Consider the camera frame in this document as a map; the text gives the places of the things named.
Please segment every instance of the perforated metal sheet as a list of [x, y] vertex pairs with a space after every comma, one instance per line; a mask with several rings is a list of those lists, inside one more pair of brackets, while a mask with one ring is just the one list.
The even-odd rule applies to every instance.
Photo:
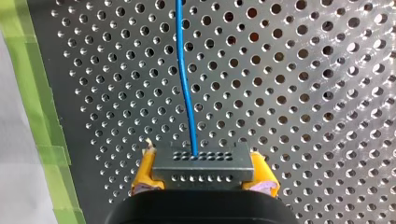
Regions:
[[[188, 144], [175, 2], [29, 0], [88, 223], [128, 196], [143, 139]], [[267, 156], [301, 223], [396, 223], [395, 3], [186, 1], [201, 147]]]

